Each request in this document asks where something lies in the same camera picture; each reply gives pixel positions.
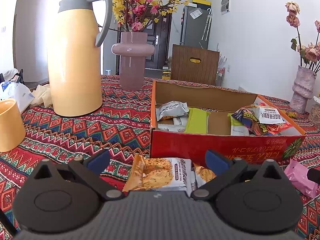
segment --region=table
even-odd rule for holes
[[[0,208],[18,227],[12,214],[12,201],[28,175],[42,159],[67,163],[75,157],[91,156],[101,148],[110,149],[111,161],[101,178],[122,190],[134,154],[149,156],[152,79],[145,78],[142,90],[120,88],[118,76],[101,76],[103,105],[94,113],[79,118],[57,116],[52,107],[36,106],[22,114],[27,131],[23,142],[10,152],[0,153]],[[203,86],[182,81],[167,81]],[[293,111],[289,102],[266,97],[280,109]],[[293,118],[308,136],[294,157],[308,168],[320,166],[320,130],[308,121],[308,114]],[[315,199],[303,196],[303,214],[297,233],[308,240],[320,239],[320,187]],[[0,240],[11,236],[0,224]]]

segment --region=refrigerator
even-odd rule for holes
[[[197,10],[201,10],[202,14],[196,17],[199,13]],[[183,9],[183,17],[182,17],[182,26],[181,26],[181,38],[180,45],[195,47],[195,48],[208,48],[208,41],[205,40],[207,36],[208,27],[205,30],[204,38],[202,39],[202,35],[204,33],[204,29],[207,22],[207,17],[209,15],[209,11],[195,8],[192,6],[185,6]]]

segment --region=pink package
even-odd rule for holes
[[[318,184],[308,180],[307,173],[308,168],[292,159],[290,159],[289,165],[284,170],[284,174],[297,190],[303,195],[315,198]]]

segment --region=textured pink vase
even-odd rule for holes
[[[114,44],[112,53],[120,55],[120,86],[124,90],[140,90],[144,83],[146,56],[154,54],[155,47],[147,44],[147,33],[122,32],[121,43]]]
[[[293,82],[293,96],[289,106],[300,114],[306,111],[309,99],[313,97],[313,86],[316,82],[316,73],[306,67],[298,67],[297,77]]]

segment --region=yellow thermos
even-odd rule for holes
[[[48,71],[53,108],[61,116],[81,116],[102,105],[100,46],[110,27],[112,0],[106,2],[101,32],[92,2],[61,0],[50,31]]]

